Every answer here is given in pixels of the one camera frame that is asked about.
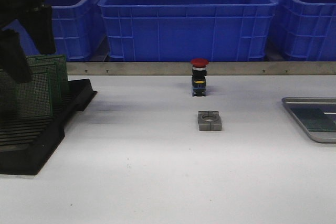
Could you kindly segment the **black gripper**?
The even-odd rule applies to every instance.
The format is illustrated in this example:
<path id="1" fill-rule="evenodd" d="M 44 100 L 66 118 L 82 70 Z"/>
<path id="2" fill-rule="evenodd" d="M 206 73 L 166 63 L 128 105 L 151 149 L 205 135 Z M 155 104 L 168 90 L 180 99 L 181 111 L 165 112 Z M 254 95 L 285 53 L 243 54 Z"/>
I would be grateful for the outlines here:
<path id="1" fill-rule="evenodd" d="M 1 0 L 1 28 L 19 17 L 39 53 L 54 54 L 52 11 L 50 5 L 44 5 L 44 0 Z M 11 29 L 1 30 L 1 68 L 17 83 L 32 80 L 19 33 Z"/>

